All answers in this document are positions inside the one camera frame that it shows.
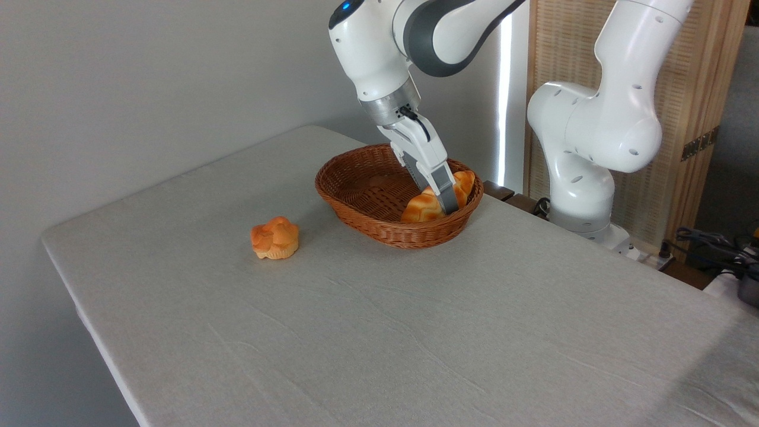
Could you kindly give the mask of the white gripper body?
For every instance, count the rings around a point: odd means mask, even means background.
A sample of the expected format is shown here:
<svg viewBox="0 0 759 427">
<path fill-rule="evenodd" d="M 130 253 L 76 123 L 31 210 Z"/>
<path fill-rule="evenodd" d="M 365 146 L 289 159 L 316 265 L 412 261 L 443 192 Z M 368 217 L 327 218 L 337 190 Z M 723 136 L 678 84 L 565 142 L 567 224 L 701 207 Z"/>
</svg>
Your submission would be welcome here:
<svg viewBox="0 0 759 427">
<path fill-rule="evenodd" d="M 418 116 L 415 120 L 403 116 L 396 123 L 381 125 L 379 131 L 390 141 L 397 160 L 405 165 L 404 155 L 409 155 L 414 160 L 414 167 L 426 179 L 429 173 L 447 161 L 447 151 L 425 116 Z"/>
</svg>

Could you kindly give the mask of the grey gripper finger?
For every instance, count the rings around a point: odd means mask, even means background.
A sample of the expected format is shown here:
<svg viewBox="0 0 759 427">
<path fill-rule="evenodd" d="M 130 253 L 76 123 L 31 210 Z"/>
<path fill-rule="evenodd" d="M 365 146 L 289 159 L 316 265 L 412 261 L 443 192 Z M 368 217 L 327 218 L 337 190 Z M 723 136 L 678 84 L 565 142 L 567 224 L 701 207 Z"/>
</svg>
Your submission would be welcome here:
<svg viewBox="0 0 759 427">
<path fill-rule="evenodd" d="M 416 183 L 418 189 L 421 192 L 424 192 L 426 189 L 429 189 L 434 194 L 434 191 L 432 187 L 429 185 L 428 180 L 419 170 L 417 170 L 416 168 L 409 168 L 409 173 L 412 179 L 414 180 L 414 182 Z"/>
<path fill-rule="evenodd" d="M 455 178 L 448 165 L 440 165 L 429 173 L 428 182 L 445 215 L 450 215 L 459 209 L 454 190 Z"/>
</svg>

